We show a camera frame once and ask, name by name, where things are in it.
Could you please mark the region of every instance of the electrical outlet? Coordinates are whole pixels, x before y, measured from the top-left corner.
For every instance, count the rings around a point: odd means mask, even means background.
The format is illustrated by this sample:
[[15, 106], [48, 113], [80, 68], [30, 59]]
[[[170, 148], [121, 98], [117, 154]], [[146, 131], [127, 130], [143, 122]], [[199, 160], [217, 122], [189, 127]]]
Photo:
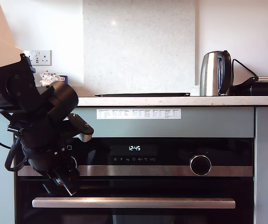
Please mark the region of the electrical outlet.
[[51, 65], [51, 50], [25, 50], [24, 54], [32, 66]]

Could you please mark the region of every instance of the oven display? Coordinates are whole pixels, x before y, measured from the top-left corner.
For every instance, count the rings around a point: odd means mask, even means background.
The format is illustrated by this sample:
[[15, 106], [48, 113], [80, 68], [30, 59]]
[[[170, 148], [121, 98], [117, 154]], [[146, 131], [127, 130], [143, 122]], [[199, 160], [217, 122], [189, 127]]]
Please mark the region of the oven display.
[[156, 145], [116, 145], [110, 146], [110, 155], [158, 155]]
[[140, 146], [129, 146], [129, 151], [140, 151]]

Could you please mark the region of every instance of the countertop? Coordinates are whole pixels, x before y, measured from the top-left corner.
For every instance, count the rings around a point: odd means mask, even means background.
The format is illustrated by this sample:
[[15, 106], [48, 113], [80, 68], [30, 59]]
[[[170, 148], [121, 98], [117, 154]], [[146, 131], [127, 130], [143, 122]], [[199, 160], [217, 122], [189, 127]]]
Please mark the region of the countertop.
[[268, 97], [79, 97], [78, 106], [268, 106]]

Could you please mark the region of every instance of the stainless steel kettle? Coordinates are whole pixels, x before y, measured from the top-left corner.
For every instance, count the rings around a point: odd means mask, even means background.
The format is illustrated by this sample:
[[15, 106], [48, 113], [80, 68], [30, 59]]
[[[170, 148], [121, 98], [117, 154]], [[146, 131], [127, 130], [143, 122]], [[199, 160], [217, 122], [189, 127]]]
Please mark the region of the stainless steel kettle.
[[232, 85], [233, 75], [230, 54], [226, 50], [206, 54], [201, 66], [200, 95], [227, 95]]

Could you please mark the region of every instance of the oven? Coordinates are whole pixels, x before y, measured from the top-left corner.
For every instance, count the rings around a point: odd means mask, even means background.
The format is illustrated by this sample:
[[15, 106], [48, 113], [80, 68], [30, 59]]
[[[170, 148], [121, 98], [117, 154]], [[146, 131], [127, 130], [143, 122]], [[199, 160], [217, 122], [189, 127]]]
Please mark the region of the oven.
[[15, 174], [16, 224], [253, 224], [253, 138], [77, 138], [73, 196]]

